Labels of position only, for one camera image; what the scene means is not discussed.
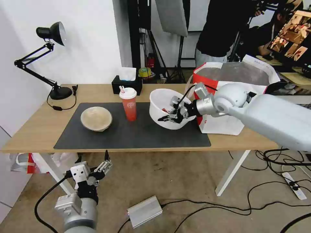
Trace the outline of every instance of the beige bowl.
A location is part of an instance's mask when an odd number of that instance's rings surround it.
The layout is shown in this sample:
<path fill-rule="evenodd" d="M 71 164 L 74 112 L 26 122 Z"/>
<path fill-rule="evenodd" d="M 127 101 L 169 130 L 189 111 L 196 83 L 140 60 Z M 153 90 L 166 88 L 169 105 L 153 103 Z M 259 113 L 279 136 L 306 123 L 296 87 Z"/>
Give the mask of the beige bowl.
<path fill-rule="evenodd" d="M 111 113 L 103 107 L 90 107 L 81 114 L 82 125 L 92 131 L 102 132 L 112 123 Z"/>

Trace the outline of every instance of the jeans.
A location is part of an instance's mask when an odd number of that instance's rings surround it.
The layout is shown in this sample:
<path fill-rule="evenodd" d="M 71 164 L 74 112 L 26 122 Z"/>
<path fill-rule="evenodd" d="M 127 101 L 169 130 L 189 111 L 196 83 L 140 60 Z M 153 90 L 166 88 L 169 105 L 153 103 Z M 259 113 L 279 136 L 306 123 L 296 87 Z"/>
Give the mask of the jeans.
<path fill-rule="evenodd" d="M 224 57 L 212 57 L 207 54 L 201 53 L 200 50 L 197 48 L 195 49 L 195 67 L 198 68 L 201 65 L 203 65 L 205 62 L 210 62 L 210 61 L 216 61 L 216 62 L 221 62 L 221 63 L 226 63 L 227 62 L 227 56 Z"/>

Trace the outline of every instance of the computer monitor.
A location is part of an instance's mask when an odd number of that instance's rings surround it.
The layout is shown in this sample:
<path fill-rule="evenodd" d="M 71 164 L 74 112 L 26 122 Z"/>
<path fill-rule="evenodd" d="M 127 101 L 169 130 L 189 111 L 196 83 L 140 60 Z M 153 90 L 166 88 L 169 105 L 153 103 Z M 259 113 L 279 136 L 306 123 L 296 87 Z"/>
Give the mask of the computer monitor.
<path fill-rule="evenodd" d="M 278 60 L 311 68 L 311 12 L 296 11 L 268 46 Z"/>

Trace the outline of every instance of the table leg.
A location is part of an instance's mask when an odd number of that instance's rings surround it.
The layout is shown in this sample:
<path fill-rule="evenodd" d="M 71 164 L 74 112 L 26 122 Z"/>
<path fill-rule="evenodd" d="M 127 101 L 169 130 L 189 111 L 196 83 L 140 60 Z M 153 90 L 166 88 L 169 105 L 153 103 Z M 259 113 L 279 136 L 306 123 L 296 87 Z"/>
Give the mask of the table leg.
<path fill-rule="evenodd" d="M 221 196 L 224 192 L 232 178 L 234 177 L 235 173 L 238 171 L 239 167 L 242 165 L 243 161 L 246 159 L 247 155 L 249 154 L 250 150 L 244 151 L 244 153 L 240 156 L 240 158 L 234 158 L 231 162 L 229 168 L 227 169 L 226 173 L 222 177 L 220 183 L 218 184 L 215 192 L 217 196 Z"/>
<path fill-rule="evenodd" d="M 47 153 L 34 153 L 33 156 L 36 156 L 36 158 L 44 164 L 46 167 L 48 167 L 48 172 L 53 176 L 53 178 L 56 180 L 56 182 L 59 182 L 62 178 L 64 178 L 63 173 L 59 170 L 59 168 L 56 166 L 54 161 L 51 158 L 51 155 Z M 71 184 L 65 180 L 63 181 L 60 186 L 67 194 L 72 194 L 75 192 Z"/>

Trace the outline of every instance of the white bowl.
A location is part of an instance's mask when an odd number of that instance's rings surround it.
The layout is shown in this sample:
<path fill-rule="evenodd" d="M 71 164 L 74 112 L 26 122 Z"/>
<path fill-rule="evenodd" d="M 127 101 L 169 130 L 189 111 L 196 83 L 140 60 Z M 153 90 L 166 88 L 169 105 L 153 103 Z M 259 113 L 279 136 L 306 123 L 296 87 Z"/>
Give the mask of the white bowl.
<path fill-rule="evenodd" d="M 111 113 L 103 107 L 90 107 L 81 114 L 82 125 L 92 131 L 102 132 L 112 123 Z"/>
<path fill-rule="evenodd" d="M 167 111 L 170 111 L 173 108 L 169 105 L 173 96 L 177 96 L 178 98 L 183 97 L 182 94 L 171 89 L 160 88 L 152 91 L 150 93 L 149 114 L 153 121 L 158 125 L 167 129 L 176 130 L 182 128 L 187 122 L 193 120 L 195 116 L 192 116 L 188 119 L 183 119 L 180 124 L 171 121 L 158 121 L 159 118 L 168 115 L 167 112 L 162 110 L 163 108 L 165 108 Z M 184 98 L 184 101 L 189 104 L 191 103 L 187 97 Z"/>

